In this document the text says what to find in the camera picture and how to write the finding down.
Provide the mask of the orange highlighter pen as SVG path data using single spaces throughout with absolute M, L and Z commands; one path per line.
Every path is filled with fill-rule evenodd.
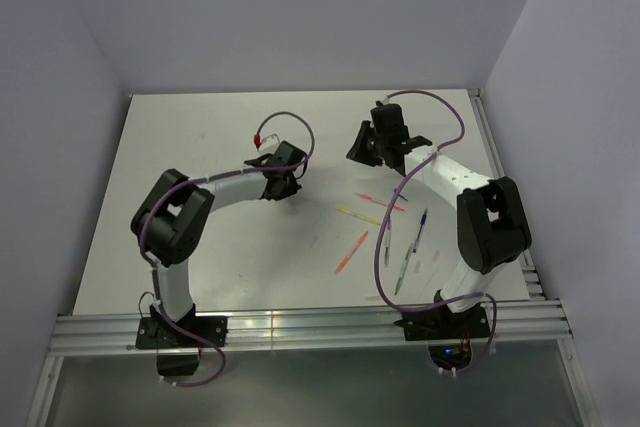
M 336 269 L 334 271 L 335 275 L 338 275 L 346 267 L 346 265 L 349 263 L 351 258 L 356 254 L 356 252 L 359 250 L 359 248 L 362 246 L 362 244 L 366 241 L 366 239 L 368 237 L 368 234 L 369 234 L 369 232 L 365 231 L 360 235 L 360 237 L 358 238 L 356 243 L 353 245 L 353 247 L 349 250 L 349 252 L 339 262 L 338 266 L 336 267 Z

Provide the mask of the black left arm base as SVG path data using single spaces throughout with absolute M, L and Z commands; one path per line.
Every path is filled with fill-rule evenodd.
M 139 321 L 135 348 L 155 352 L 160 379 L 173 386 L 200 386 L 219 377 L 226 366 L 222 348 L 228 318 L 196 316 L 178 325 L 190 335 L 176 331 L 162 317 L 143 317 Z

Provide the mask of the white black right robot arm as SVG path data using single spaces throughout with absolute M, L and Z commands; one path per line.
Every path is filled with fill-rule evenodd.
M 374 280 L 381 299 L 406 313 L 433 312 L 435 330 L 452 337 L 468 321 L 469 309 L 489 294 L 486 289 L 503 264 L 528 250 L 532 237 L 516 183 L 509 177 L 490 178 L 445 155 L 423 136 L 412 137 L 398 104 L 378 102 L 371 118 L 361 123 L 346 158 L 356 163 L 386 166 L 401 175 L 389 200 L 374 248 Z M 437 292 L 434 302 L 402 307 L 385 294 L 379 256 L 385 230 L 399 194 L 411 180 L 425 185 L 455 210 L 459 262 Z

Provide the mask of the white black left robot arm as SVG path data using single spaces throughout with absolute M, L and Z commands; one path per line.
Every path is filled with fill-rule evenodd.
M 152 268 L 155 304 L 162 320 L 159 335 L 183 346 L 195 333 L 196 306 L 190 293 L 188 261 L 209 216 L 223 208 L 254 200 L 279 201 L 300 190 L 295 171 L 308 154 L 287 141 L 248 160 L 234 171 L 189 178 L 164 171 L 131 221 L 143 259 Z

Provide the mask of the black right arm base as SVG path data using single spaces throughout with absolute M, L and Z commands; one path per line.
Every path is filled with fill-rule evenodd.
M 482 307 L 452 313 L 447 307 L 420 313 L 403 313 L 394 325 L 403 330 L 408 342 L 448 341 L 428 347 L 432 362 L 445 370 L 467 367 L 473 358 L 471 341 L 488 339 L 489 321 Z

